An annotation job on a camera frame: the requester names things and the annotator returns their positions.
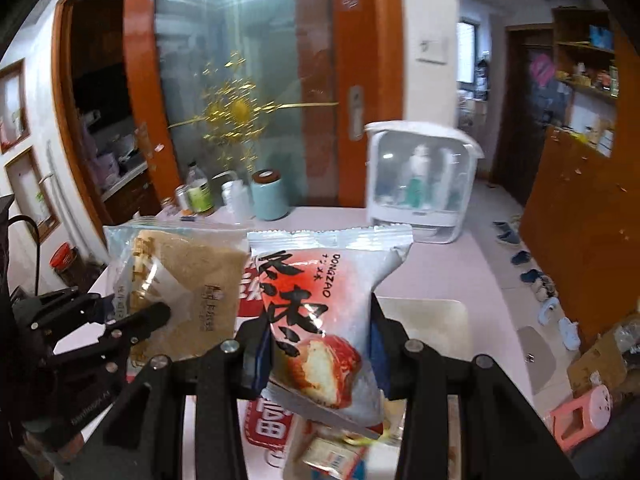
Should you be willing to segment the translucent white squeeze bottle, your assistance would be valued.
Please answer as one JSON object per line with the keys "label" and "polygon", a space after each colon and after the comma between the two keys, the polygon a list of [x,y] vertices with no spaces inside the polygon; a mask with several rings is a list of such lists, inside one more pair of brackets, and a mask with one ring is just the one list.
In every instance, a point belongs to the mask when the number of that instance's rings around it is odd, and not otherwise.
{"label": "translucent white squeeze bottle", "polygon": [[233,170],[215,174],[214,181],[220,181],[220,192],[224,206],[235,223],[246,223],[254,218],[250,201],[250,190]]}

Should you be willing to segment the mint green canister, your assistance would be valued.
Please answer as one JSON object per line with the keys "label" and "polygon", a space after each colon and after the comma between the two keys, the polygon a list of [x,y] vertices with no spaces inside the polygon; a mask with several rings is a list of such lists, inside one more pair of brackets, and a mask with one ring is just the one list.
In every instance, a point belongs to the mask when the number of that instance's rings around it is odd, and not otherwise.
{"label": "mint green canister", "polygon": [[275,169],[258,170],[250,178],[254,215],[262,221],[285,217],[290,210],[281,174]]}

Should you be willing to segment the red white small snack pack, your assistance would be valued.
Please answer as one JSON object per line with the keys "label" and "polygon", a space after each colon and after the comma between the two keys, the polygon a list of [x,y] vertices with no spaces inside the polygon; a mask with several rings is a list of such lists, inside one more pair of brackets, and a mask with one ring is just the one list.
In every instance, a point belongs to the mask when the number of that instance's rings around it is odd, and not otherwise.
{"label": "red white small snack pack", "polygon": [[337,439],[316,434],[298,461],[310,471],[311,479],[364,479],[369,448],[367,439]]}

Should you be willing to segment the red date snack pack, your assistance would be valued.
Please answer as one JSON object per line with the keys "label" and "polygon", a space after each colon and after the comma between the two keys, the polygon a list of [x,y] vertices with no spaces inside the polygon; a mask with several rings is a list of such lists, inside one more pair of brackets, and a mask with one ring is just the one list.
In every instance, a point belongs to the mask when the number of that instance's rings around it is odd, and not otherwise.
{"label": "red date snack pack", "polygon": [[370,352],[372,294],[406,260],[408,224],[253,231],[248,242],[273,336],[264,397],[375,439],[383,395]]}

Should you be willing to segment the pink plastic stool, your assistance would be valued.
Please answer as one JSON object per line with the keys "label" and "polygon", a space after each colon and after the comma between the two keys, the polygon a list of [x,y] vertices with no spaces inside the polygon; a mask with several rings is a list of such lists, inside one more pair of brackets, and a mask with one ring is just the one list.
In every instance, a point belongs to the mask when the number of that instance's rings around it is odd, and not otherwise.
{"label": "pink plastic stool", "polygon": [[565,453],[602,431],[611,420],[613,401],[605,385],[565,402],[545,418],[556,443]]}

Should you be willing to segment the wooden shelf cabinet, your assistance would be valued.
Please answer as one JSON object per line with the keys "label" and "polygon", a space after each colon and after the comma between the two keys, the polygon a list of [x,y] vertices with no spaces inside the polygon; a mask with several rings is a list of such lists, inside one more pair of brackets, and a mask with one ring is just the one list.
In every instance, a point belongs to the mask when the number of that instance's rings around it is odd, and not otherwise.
{"label": "wooden shelf cabinet", "polygon": [[520,234],[589,348],[639,300],[639,52],[611,22],[620,96],[612,151],[551,127]]}

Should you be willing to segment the white cosmetic storage box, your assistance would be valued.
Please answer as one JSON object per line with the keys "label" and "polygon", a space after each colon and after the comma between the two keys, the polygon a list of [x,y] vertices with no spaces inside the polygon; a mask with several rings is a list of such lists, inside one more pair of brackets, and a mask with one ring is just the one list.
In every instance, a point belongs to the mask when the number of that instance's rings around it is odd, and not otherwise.
{"label": "white cosmetic storage box", "polygon": [[372,224],[405,223],[419,243],[449,244],[462,231],[477,162],[472,136],[432,122],[370,122],[366,211]]}

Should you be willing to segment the metal tin can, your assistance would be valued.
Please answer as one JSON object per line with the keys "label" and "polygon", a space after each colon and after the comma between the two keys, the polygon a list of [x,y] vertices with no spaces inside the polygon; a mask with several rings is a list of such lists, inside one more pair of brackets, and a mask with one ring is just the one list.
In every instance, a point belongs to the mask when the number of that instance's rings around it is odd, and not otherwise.
{"label": "metal tin can", "polygon": [[188,196],[188,189],[185,185],[180,185],[175,189],[175,199],[182,214],[193,214]]}

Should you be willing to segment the yellow Fuji bread pack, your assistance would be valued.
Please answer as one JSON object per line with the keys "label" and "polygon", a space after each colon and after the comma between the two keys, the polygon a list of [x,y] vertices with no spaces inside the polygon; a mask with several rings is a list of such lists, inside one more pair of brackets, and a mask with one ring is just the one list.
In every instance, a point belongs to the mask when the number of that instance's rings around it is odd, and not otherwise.
{"label": "yellow Fuji bread pack", "polygon": [[234,335],[250,256],[245,226],[141,217],[103,231],[115,318],[157,302],[170,309],[166,324],[132,347],[134,367],[157,354],[196,358]]}

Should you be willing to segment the white plastic storage bin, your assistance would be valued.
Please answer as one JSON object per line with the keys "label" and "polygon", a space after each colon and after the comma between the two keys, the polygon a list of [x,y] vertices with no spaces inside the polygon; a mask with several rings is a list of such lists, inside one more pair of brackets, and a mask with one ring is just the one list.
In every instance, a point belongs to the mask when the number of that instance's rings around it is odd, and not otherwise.
{"label": "white plastic storage bin", "polygon": [[[301,342],[293,375],[311,370],[304,376],[306,386],[319,385],[333,400],[347,401],[363,408],[364,396],[350,380],[370,367],[369,356],[371,296],[329,310],[317,321],[318,332]],[[466,411],[478,399],[478,366],[443,356],[418,338],[405,343],[410,370],[407,419],[402,437],[396,477],[398,479],[446,479],[450,443],[448,398],[459,399],[463,412],[460,422],[460,463],[462,472],[471,470],[471,442],[477,436]]]}

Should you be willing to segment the clear bottle green label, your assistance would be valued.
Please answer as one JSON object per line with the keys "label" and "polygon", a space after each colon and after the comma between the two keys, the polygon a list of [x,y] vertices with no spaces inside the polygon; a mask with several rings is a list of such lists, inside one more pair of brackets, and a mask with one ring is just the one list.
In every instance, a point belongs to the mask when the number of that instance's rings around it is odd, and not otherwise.
{"label": "clear bottle green label", "polygon": [[191,209],[196,214],[208,214],[214,209],[214,200],[208,177],[206,177],[205,172],[201,170],[195,160],[188,165],[186,194],[188,194]]}

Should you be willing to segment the cardboard box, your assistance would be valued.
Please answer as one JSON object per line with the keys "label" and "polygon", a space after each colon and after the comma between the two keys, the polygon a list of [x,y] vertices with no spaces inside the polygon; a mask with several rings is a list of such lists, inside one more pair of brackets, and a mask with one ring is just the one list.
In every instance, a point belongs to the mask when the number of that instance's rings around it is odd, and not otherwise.
{"label": "cardboard box", "polygon": [[639,369],[639,313],[617,323],[567,369],[573,396],[577,398],[604,385],[619,389],[629,374]]}

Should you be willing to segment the white wall switch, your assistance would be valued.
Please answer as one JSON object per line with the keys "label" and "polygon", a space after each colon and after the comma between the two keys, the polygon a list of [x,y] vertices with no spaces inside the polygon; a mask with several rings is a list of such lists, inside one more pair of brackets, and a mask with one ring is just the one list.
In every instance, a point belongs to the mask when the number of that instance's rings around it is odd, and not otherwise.
{"label": "white wall switch", "polygon": [[421,36],[416,44],[414,59],[419,63],[445,66],[449,61],[449,40],[447,37],[432,38]]}

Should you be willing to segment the orange framed glass door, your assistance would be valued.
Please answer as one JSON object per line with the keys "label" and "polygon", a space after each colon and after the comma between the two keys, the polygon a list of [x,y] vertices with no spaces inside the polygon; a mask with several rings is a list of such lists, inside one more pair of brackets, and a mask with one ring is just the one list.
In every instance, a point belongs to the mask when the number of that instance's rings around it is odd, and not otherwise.
{"label": "orange framed glass door", "polygon": [[402,57],[378,64],[401,0],[58,0],[53,102],[90,226],[200,168],[277,175],[291,206],[360,207],[363,127],[398,114]]}

